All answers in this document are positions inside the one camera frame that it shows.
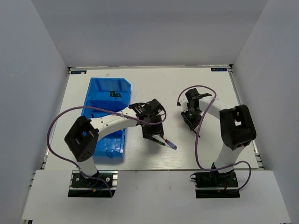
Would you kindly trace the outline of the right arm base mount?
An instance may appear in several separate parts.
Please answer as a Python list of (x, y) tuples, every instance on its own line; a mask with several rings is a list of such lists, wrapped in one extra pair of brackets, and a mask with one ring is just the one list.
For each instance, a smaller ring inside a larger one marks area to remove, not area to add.
[(190, 175), (197, 188), (238, 188), (238, 181), (234, 171), (227, 173), (197, 172)]

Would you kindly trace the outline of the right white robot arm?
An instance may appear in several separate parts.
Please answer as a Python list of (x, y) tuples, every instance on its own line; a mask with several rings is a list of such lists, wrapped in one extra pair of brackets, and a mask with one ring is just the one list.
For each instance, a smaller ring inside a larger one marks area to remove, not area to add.
[(256, 139), (256, 130), (252, 117), (246, 105), (230, 105), (220, 101), (217, 93), (200, 94), (196, 86), (182, 91), (184, 99), (179, 94), (177, 105), (182, 107), (181, 116), (190, 130), (196, 132), (195, 146), (198, 146), (199, 131), (206, 114), (217, 118), (220, 122), (220, 133), (223, 142), (218, 158), (210, 169), (203, 168), (195, 149), (195, 159), (199, 168), (212, 172), (211, 181), (216, 186), (222, 186), (228, 180), (227, 173), (234, 170), (237, 158), (242, 150)]

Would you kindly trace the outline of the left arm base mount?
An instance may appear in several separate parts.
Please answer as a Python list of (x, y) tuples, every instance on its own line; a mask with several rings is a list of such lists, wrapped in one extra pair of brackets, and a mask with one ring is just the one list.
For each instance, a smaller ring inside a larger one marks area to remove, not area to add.
[(116, 187), (118, 173), (115, 172), (100, 172), (97, 179), (90, 179), (83, 176), (80, 172), (73, 172), (71, 176), (70, 187), (75, 189), (107, 189), (107, 185), (98, 180), (104, 180), (110, 188)]

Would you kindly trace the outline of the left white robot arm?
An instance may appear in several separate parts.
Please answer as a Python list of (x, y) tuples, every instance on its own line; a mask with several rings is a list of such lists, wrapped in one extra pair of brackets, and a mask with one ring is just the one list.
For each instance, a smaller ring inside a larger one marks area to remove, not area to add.
[(102, 138), (129, 127), (141, 126), (142, 137), (155, 141), (156, 135), (164, 136), (162, 115), (165, 109), (157, 99), (147, 103), (135, 103), (119, 112), (108, 112), (108, 115), (88, 119), (77, 118), (64, 141), (74, 155), (77, 165), (82, 171), (83, 181), (88, 186), (98, 183), (99, 175), (93, 160), (97, 142)]

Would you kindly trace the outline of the red blue handled screwdriver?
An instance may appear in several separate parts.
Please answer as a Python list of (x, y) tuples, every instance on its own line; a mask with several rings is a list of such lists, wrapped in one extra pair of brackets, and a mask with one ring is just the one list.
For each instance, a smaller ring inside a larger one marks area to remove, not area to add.
[(177, 149), (177, 146), (172, 143), (171, 141), (169, 141), (168, 139), (164, 139), (165, 143), (172, 149), (176, 150)]

